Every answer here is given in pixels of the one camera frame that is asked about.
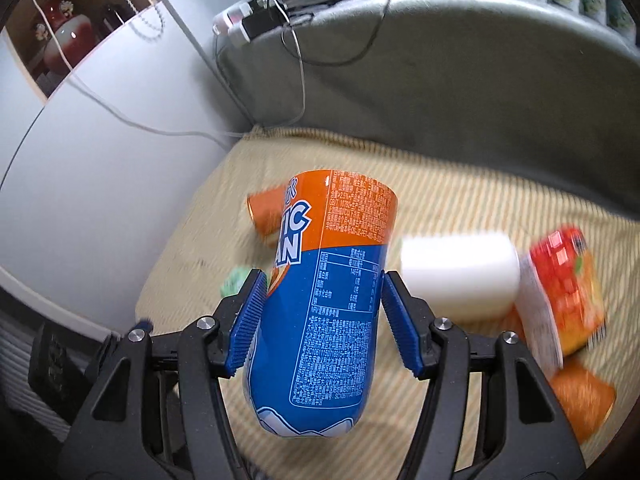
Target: blue and orange bottle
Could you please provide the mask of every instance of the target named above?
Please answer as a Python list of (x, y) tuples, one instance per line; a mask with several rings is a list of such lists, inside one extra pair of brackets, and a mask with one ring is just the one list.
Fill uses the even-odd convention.
[(315, 170), (291, 179), (244, 377), (268, 431), (339, 436), (362, 414), (397, 205), (387, 186), (357, 173)]

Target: metal screw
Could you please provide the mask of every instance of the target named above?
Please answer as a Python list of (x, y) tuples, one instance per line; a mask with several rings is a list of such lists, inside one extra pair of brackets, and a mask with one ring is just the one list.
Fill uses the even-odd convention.
[(502, 339), (504, 339), (510, 345), (515, 345), (520, 340), (520, 338), (518, 338), (518, 334), (512, 332), (511, 330), (502, 332)]
[(138, 343), (145, 338), (145, 331), (141, 328), (134, 328), (131, 332), (129, 332), (129, 341), (132, 343)]
[(198, 322), (196, 323), (196, 326), (201, 330), (209, 330), (210, 328), (213, 328), (215, 324), (216, 324), (215, 319), (213, 319), (211, 316), (205, 316), (205, 317), (201, 317), (198, 320)]
[(448, 317), (438, 317), (433, 324), (438, 330), (449, 330), (449, 328), (453, 326), (453, 323)]

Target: orange can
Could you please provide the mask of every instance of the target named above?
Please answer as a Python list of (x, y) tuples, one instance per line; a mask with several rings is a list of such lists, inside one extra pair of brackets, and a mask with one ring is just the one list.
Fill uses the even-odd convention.
[(358, 173), (307, 171), (289, 182), (246, 374), (268, 431), (338, 436), (360, 417), (397, 208), (391, 189)]
[(616, 400), (616, 389), (586, 370), (577, 358), (565, 363), (549, 384), (580, 444), (604, 424)]
[(282, 186), (248, 195), (246, 198), (246, 207), (254, 222), (255, 230), (269, 246), (276, 245), (286, 189), (287, 184), (282, 184)]

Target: white cylinder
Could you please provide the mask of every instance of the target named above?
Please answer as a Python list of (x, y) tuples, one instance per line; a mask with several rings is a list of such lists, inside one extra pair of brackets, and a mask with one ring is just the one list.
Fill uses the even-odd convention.
[(401, 275), (412, 296), (454, 322), (505, 316), (520, 284), (518, 253), (502, 233), (405, 237)]

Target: orange cup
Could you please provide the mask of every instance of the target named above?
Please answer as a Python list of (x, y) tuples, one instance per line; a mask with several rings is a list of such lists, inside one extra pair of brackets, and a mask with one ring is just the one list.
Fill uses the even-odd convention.
[(607, 420), (616, 400), (616, 389), (575, 358), (565, 362), (549, 383), (582, 444)]
[(246, 207), (255, 230), (268, 246), (275, 247), (278, 241), (286, 189), (287, 184), (282, 184), (246, 198)]

